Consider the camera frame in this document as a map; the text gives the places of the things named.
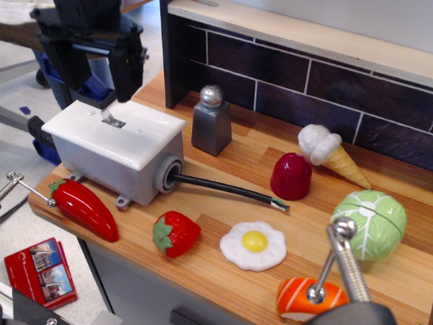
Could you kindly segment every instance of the small red booklet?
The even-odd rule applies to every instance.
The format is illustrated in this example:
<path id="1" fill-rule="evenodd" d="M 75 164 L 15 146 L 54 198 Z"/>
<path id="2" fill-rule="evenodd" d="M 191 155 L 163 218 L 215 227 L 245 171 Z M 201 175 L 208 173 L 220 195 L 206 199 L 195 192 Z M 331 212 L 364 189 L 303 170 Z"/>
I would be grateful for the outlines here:
<path id="1" fill-rule="evenodd" d="M 13 288 L 53 310 L 78 299 L 61 242 L 50 238 L 5 258 Z"/>

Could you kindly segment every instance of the egg yolk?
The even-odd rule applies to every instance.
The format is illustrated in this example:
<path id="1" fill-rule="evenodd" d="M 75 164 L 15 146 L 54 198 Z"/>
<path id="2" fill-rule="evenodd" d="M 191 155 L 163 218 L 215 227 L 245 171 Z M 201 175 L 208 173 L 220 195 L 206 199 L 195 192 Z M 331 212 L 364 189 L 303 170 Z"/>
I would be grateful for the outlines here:
<path id="1" fill-rule="evenodd" d="M 262 232 L 252 230 L 242 236 L 242 245 L 253 253 L 260 253 L 267 248 L 268 239 Z"/>

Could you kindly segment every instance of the red pepper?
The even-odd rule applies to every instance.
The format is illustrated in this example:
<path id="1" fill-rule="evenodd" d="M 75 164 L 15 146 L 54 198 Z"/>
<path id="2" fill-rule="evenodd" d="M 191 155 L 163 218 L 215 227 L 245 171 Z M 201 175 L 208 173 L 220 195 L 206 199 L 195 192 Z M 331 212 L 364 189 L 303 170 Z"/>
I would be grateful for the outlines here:
<path id="1" fill-rule="evenodd" d="M 88 188 L 71 179 L 61 179 L 49 185 L 55 205 L 73 221 L 89 228 L 109 242 L 116 242 L 119 234 L 116 222 L 107 207 Z"/>

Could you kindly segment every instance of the green cabbage toy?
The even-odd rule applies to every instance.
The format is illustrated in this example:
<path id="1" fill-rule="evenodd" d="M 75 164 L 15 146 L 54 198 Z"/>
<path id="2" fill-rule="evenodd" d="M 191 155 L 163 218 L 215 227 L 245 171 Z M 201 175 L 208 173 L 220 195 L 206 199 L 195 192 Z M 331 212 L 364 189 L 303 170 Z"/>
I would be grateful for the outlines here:
<path id="1" fill-rule="evenodd" d="M 350 245 L 355 256 L 363 261 L 381 261 L 390 256 L 406 230 L 403 206 L 378 191 L 349 194 L 336 207 L 331 222 L 339 217 L 349 217 L 357 224 L 357 233 Z"/>

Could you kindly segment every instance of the salmon nigiri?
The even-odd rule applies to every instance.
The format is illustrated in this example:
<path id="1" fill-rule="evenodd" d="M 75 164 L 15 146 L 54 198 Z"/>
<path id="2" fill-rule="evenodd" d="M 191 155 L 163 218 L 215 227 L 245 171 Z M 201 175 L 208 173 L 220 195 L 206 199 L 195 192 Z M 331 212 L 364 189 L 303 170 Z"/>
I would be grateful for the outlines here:
<path id="1" fill-rule="evenodd" d="M 277 311 L 284 317 L 297 322 L 306 322 L 311 318 L 349 302 L 343 289 L 325 282 L 325 299 L 318 304 L 311 303 L 306 297 L 306 290 L 316 283 L 315 279 L 288 278 L 278 287 Z"/>

